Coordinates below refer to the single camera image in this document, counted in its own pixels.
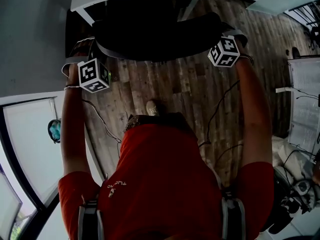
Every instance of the black chair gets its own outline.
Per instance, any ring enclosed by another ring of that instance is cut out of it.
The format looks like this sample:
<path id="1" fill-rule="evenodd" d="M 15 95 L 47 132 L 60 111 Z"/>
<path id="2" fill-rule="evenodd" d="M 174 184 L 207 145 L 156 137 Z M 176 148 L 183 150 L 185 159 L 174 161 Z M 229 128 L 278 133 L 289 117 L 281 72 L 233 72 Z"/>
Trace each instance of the black chair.
<path id="1" fill-rule="evenodd" d="M 177 22 L 172 0 L 109 0 L 105 19 L 92 27 L 105 55 L 135 61 L 165 62 L 198 54 L 222 35 L 214 12 Z"/>

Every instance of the floor plank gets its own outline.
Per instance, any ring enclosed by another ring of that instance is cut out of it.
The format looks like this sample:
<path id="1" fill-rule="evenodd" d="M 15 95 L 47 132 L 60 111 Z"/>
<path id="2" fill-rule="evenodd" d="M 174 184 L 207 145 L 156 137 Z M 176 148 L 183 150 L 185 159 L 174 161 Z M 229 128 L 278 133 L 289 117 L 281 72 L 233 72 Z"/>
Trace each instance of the floor plank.
<path id="1" fill-rule="evenodd" d="M 248 36 L 246 48 L 266 91 L 273 134 L 283 137 L 289 129 L 290 95 L 276 94 L 275 88 L 290 84 L 287 59 L 292 57 L 286 55 L 286 50 L 291 51 L 295 46 L 301 55 L 315 52 L 309 48 L 309 40 L 300 24 L 283 14 L 271 16 L 246 10 L 248 5 L 240 0 L 199 0 L 190 17 L 215 12 L 222 21 Z M 148 100 L 161 100 L 168 112 L 181 112 L 185 116 L 201 143 L 207 136 L 208 121 L 215 105 L 237 80 L 235 68 L 214 67 L 207 54 L 208 51 L 165 64 L 109 58 L 107 67 L 112 72 L 112 90 L 96 94 L 83 92 L 84 98 L 97 106 L 108 128 L 119 138 L 123 137 L 131 114 L 145 115 Z M 212 144 L 200 148 L 203 160 L 215 167 L 225 185 L 237 175 L 242 147 L 237 146 L 218 158 L 226 149 L 242 143 L 241 111 L 239 89 L 235 87 L 210 124 Z M 107 136 L 90 106 L 85 105 L 85 112 L 92 146 L 104 172 L 111 176 L 118 161 L 117 142 Z"/>

